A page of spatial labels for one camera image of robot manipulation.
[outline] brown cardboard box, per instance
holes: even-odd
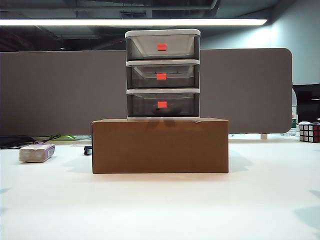
[[[92,123],[92,171],[113,173],[228,173],[228,121]]]

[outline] transparent drawer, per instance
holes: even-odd
[[[199,60],[128,61],[126,66],[128,89],[199,88]]]
[[[126,60],[200,59],[197,29],[128,31]]]
[[[132,93],[127,94],[127,116],[198,117],[199,93]]]

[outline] eraser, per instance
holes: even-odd
[[[33,144],[20,148],[19,161],[27,163],[42,163],[55,152],[54,144]]]

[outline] rubik's cube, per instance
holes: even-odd
[[[320,143],[320,123],[300,125],[300,141]]]

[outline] ceiling light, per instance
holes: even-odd
[[[0,26],[260,26],[266,19],[0,19]]]

